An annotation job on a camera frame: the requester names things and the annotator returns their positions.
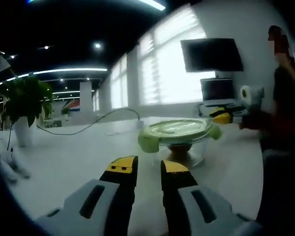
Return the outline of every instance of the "black ceiling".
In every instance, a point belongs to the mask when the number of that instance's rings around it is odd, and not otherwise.
[[[0,51],[18,75],[63,67],[110,69],[156,22],[188,2],[200,0],[156,0],[166,9],[159,11],[138,0],[0,0]],[[103,45],[94,49],[95,42]],[[106,73],[40,75],[41,80],[102,78]],[[0,73],[0,81],[12,77]],[[93,80],[98,88],[99,80]],[[78,83],[69,82],[77,88]],[[54,91],[63,84],[53,83]]]

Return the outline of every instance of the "white table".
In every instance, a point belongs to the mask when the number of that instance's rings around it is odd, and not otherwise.
[[[145,124],[177,118],[145,118]],[[51,128],[73,133],[85,126]],[[64,199],[90,179],[99,179],[110,162],[128,155],[139,156],[135,203],[129,235],[160,235],[167,230],[162,205],[160,170],[151,164],[151,154],[137,144],[137,131],[107,136],[112,132],[134,130],[135,120],[95,124],[74,136],[56,136],[36,130],[34,147],[15,148],[32,173],[10,189],[33,219],[63,206]],[[224,136],[208,142],[205,163],[191,170],[198,184],[220,193],[233,206],[234,213],[257,217],[263,189],[263,162],[256,131],[239,130],[237,125],[221,126]],[[8,133],[2,134],[6,139]],[[15,135],[12,132],[12,146]]]

